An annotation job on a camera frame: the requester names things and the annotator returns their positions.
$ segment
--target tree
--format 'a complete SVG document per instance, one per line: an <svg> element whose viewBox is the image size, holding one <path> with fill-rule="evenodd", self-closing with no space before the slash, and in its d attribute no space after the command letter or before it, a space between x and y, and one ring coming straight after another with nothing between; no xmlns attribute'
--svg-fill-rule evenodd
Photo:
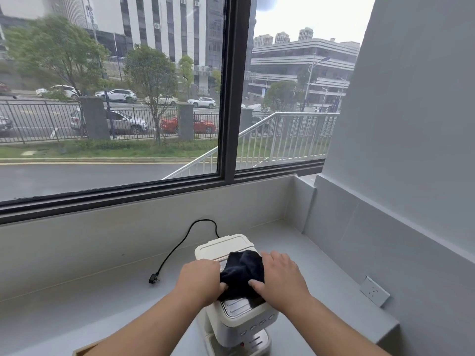
<svg viewBox="0 0 475 356"><path fill-rule="evenodd" d="M100 60L106 50L62 16L47 16L29 22L29 28L10 27L6 32L9 55L18 68L40 81L52 74L82 91L103 87Z"/></svg>
<svg viewBox="0 0 475 356"><path fill-rule="evenodd" d="M159 95L175 95L178 82L173 65L167 55L147 45L135 45L128 52L124 73L129 82L146 97L155 122L155 137L160 143L160 118L167 105L159 105Z"/></svg>
<svg viewBox="0 0 475 356"><path fill-rule="evenodd" d="M220 91L221 90L221 71L213 70L213 72L211 72L211 77L214 78L214 83L216 84L216 91Z"/></svg>
<svg viewBox="0 0 475 356"><path fill-rule="evenodd" d="M283 112L295 103L297 84L294 81L272 83L264 96L263 106L272 111Z"/></svg>
<svg viewBox="0 0 475 356"><path fill-rule="evenodd" d="M178 62L178 65L180 66L181 76L186 80L186 92L188 98L190 98L190 86L195 79L195 74L193 73L193 60L188 55L184 55Z"/></svg>
<svg viewBox="0 0 475 356"><path fill-rule="evenodd" d="M310 73L308 72L308 66L302 67L297 74L297 92L295 93L295 96L296 101L300 102L300 112L304 112L304 100L309 76ZM317 77L317 71L314 70L312 72L312 77L310 78L310 83L315 83Z"/></svg>

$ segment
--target staircase railing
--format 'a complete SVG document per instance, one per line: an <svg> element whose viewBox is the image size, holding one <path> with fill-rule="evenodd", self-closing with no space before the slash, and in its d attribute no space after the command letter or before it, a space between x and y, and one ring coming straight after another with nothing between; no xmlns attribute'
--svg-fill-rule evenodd
<svg viewBox="0 0 475 356"><path fill-rule="evenodd" d="M324 158L338 113L276 112L239 133L236 170ZM216 172L217 147L164 177Z"/></svg>

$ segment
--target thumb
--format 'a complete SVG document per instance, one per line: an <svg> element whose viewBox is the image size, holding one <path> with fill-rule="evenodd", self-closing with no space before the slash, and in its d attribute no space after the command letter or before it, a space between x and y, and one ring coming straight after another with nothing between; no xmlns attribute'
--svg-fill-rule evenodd
<svg viewBox="0 0 475 356"><path fill-rule="evenodd" d="M219 294L221 295L224 291L228 289L228 285L224 282L219 283Z"/></svg>
<svg viewBox="0 0 475 356"><path fill-rule="evenodd" d="M255 292L262 296L264 293L264 282L257 281L257 280L249 280L249 286L251 286Z"/></svg>

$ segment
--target gray countertop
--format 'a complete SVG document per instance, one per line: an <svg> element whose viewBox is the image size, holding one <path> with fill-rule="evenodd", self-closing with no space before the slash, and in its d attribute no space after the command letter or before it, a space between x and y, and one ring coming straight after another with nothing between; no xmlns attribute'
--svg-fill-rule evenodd
<svg viewBox="0 0 475 356"><path fill-rule="evenodd" d="M354 329L373 342L398 322L359 292L338 265L308 238L284 221L246 230L258 250L288 253L299 265L310 292ZM160 282L148 284L166 254L130 263L0 303L0 356L70 355L74 349L107 337L168 293L181 265L194 259L195 246L175 251L163 267ZM283 315L267 329L271 355L312 355ZM206 355L196 322L174 355Z"/></svg>

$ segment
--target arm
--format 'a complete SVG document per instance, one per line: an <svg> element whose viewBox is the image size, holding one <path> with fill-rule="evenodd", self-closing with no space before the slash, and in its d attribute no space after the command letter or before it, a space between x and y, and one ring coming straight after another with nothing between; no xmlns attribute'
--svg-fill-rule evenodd
<svg viewBox="0 0 475 356"><path fill-rule="evenodd" d="M87 356L168 356L198 312L214 302L226 287L219 283L218 262L187 263L168 295Z"/></svg>
<svg viewBox="0 0 475 356"><path fill-rule="evenodd" d="M389 356L310 295L298 266L285 253L263 252L264 283L249 284L282 312L318 356Z"/></svg>

